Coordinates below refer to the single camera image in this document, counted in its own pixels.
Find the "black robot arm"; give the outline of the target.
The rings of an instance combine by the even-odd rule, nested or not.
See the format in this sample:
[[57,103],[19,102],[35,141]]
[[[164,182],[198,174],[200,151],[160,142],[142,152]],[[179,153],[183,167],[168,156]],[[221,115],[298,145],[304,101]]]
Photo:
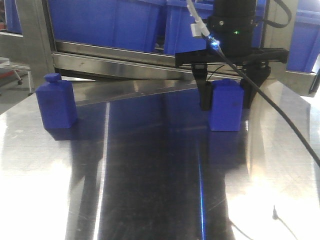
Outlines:
[[252,47],[253,32],[259,23],[256,5],[255,0],[215,0],[211,15],[202,19],[195,4],[191,0],[186,2],[194,19],[191,31],[204,39],[206,48],[176,53],[175,66],[191,66],[203,111],[210,110],[213,102],[213,86],[207,79],[208,64],[224,63],[241,77],[244,107],[250,108],[271,74],[269,63],[287,63],[289,52],[284,48]]

